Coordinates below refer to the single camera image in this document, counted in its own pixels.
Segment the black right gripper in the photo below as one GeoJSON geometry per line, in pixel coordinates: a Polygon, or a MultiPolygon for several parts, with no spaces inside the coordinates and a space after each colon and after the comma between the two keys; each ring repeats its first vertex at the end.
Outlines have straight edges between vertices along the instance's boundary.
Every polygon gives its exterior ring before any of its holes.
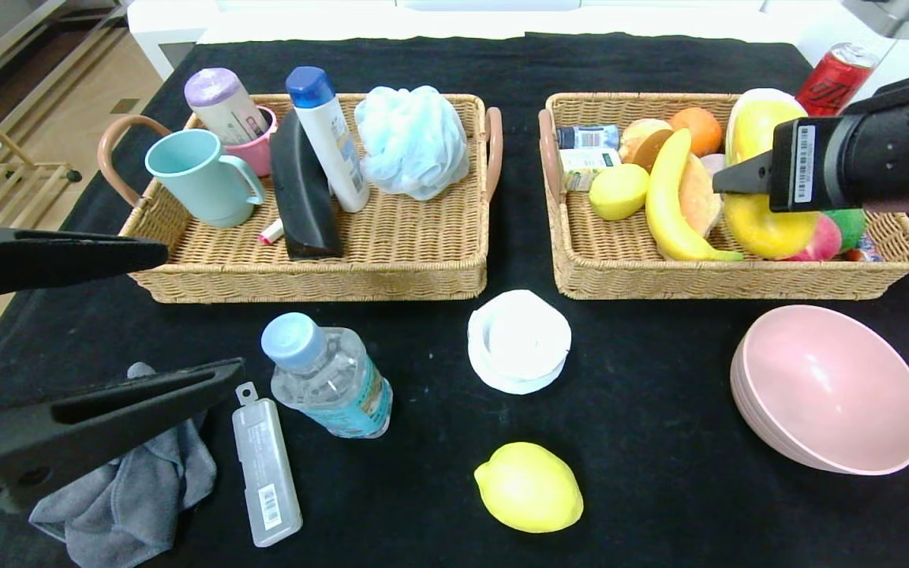
{"type": "Polygon", "coordinates": [[[726,166],[715,194],[768,195],[776,212],[909,212],[909,123],[898,106],[778,125],[772,151],[726,166]]]}

